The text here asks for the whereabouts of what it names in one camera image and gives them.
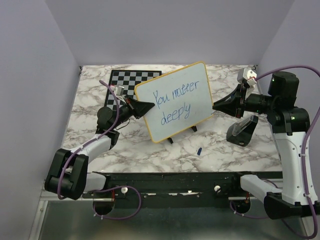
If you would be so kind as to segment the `yellow framed whiteboard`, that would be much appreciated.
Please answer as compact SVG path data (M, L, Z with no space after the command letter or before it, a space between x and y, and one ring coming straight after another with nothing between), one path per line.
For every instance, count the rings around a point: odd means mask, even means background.
M154 107L143 117L150 138L160 143L209 119L213 99L207 68L199 61L135 86L140 102Z

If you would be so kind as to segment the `blue marker cap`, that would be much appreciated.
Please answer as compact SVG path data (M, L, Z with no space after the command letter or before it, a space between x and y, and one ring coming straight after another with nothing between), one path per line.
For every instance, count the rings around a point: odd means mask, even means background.
M201 155L201 152L202 152L202 148L200 147L197 151L197 155L200 156Z

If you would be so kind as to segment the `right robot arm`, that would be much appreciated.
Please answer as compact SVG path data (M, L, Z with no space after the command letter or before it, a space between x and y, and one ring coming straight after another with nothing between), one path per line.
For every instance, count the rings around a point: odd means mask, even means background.
M238 72L236 89L213 104L213 110L241 118L244 112L265 114L270 123L282 166L282 188L264 182L255 174L243 174L230 183L230 191L245 192L259 199L272 220L308 217L320 213L313 188L308 157L308 112L295 106L299 79L286 71L272 73L268 94L254 94L257 74L250 68Z

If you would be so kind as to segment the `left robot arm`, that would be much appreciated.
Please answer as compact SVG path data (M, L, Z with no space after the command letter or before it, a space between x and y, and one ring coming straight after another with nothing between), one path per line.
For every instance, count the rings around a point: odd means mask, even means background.
M120 133L116 128L130 117L139 119L147 114L155 104L124 97L125 104L116 110L104 106L97 112L97 129L94 136L78 147L60 148L56 151L44 189L55 193L60 199L77 200L86 192L95 192L104 198L110 194L111 185L107 177L98 172L88 172L91 161L111 150L118 142Z

